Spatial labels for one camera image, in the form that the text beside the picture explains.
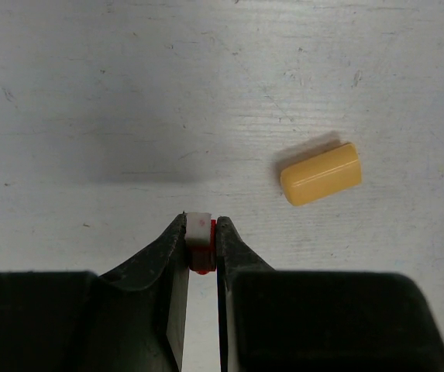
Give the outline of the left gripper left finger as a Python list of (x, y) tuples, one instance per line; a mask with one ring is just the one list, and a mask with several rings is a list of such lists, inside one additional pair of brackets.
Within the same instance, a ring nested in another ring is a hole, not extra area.
[(0, 371), (179, 371), (189, 269), (180, 214), (105, 274), (0, 272)]

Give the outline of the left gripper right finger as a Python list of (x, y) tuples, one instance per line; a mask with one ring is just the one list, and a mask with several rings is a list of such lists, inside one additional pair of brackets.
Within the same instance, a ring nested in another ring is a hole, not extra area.
[(444, 371), (444, 341), (409, 277), (276, 270), (231, 219), (215, 233), (224, 371)]

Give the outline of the red pen cap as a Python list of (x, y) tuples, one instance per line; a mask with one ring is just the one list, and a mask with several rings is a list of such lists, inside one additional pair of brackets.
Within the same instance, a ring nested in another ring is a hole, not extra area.
[(189, 267), (200, 275), (216, 270), (216, 221), (210, 213), (189, 212), (186, 215), (185, 243)]

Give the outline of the yellow-orange pen cap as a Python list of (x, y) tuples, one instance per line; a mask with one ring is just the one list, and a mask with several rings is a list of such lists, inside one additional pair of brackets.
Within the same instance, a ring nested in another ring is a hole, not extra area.
[(352, 143), (301, 160), (280, 173), (283, 194), (293, 206), (306, 205), (361, 182), (361, 163)]

